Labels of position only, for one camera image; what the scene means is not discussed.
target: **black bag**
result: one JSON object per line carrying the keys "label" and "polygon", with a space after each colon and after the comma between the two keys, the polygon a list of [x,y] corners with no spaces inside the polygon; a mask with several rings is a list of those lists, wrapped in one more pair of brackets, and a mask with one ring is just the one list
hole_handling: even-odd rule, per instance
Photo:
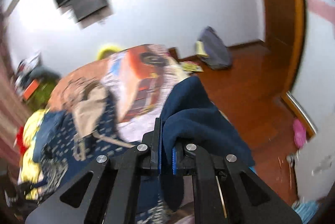
{"label": "black bag", "polygon": [[198,41],[203,43],[204,50],[208,55],[208,57],[202,55],[198,55],[198,57],[211,69],[222,70],[231,67],[231,54],[213,28],[206,27]]}

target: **pink slipper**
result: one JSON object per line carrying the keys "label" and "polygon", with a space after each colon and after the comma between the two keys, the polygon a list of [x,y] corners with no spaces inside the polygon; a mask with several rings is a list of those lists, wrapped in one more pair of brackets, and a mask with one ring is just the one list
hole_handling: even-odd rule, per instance
{"label": "pink slipper", "polygon": [[293,121],[293,131],[294,131],[294,143],[298,148],[302,148],[306,143],[306,129],[304,125],[299,121],[299,119],[295,119]]}

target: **curtain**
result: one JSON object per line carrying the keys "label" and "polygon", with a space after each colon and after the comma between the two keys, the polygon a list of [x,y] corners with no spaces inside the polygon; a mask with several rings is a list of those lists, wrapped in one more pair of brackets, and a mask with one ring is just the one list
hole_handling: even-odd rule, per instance
{"label": "curtain", "polygon": [[0,158],[18,166],[20,155],[13,147],[17,130],[31,115],[14,91],[14,76],[7,47],[4,17],[0,10]]}

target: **silver screw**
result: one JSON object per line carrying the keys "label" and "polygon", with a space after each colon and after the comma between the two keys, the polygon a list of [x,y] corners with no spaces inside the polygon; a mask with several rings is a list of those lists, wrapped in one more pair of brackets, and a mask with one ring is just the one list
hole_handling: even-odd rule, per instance
{"label": "silver screw", "polygon": [[228,154],[226,157],[227,161],[229,162],[235,162],[237,160],[236,156],[234,154]]}
{"label": "silver screw", "polygon": [[186,149],[189,150],[189,151],[193,151],[193,150],[197,149],[197,146],[195,144],[188,144],[186,146]]}
{"label": "silver screw", "polygon": [[98,163],[104,163],[105,161],[107,161],[107,156],[106,155],[99,155],[97,157],[97,162]]}
{"label": "silver screw", "polygon": [[137,146],[137,149],[138,149],[139,151],[145,151],[145,150],[148,149],[148,146],[147,146],[146,144],[139,144],[139,145]]}

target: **black box below television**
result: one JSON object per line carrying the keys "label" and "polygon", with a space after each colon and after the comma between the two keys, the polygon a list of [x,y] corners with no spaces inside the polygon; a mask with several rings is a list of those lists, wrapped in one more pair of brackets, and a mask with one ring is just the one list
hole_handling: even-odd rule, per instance
{"label": "black box below television", "polygon": [[78,21],[108,6],[107,0],[71,0],[70,4]]}

